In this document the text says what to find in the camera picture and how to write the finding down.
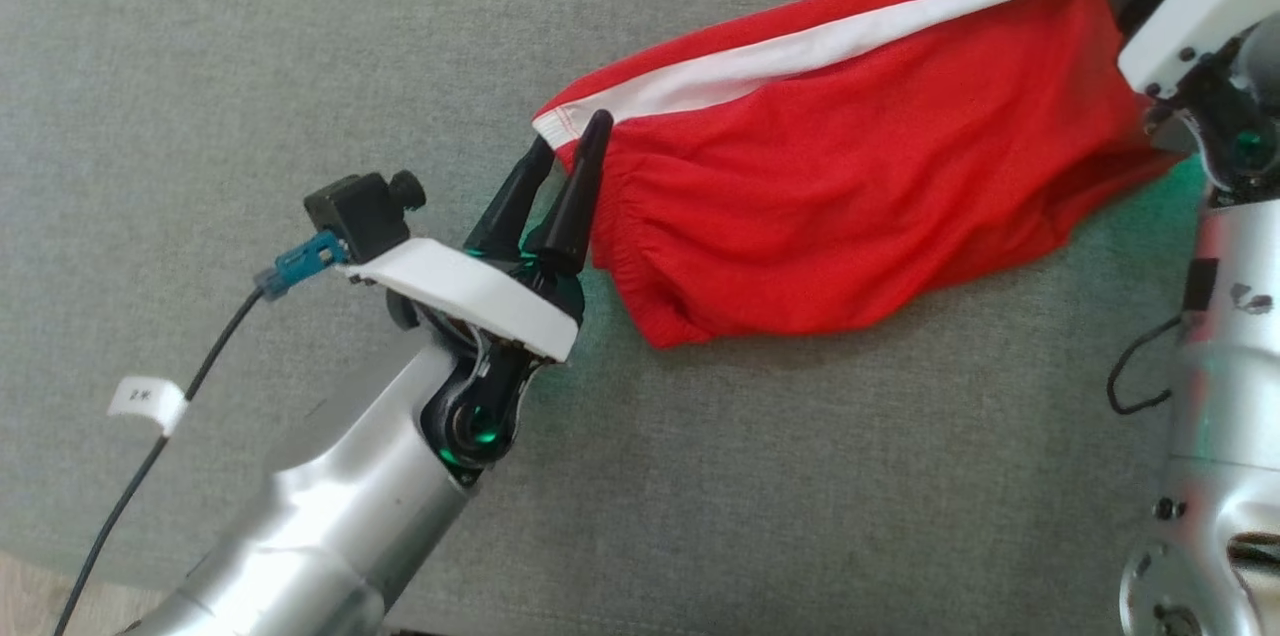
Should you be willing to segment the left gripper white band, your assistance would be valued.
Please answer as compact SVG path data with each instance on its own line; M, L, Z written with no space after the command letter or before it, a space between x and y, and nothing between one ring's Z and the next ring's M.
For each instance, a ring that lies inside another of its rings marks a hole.
M570 177L532 250L541 273L582 273L585 267L613 125L612 113L598 109L577 139ZM573 317L507 273L479 261L522 258L520 239L553 163L554 150L538 136L467 235L465 250L476 258L440 241L411 238L372 261L340 264L338 270L563 363L579 335Z

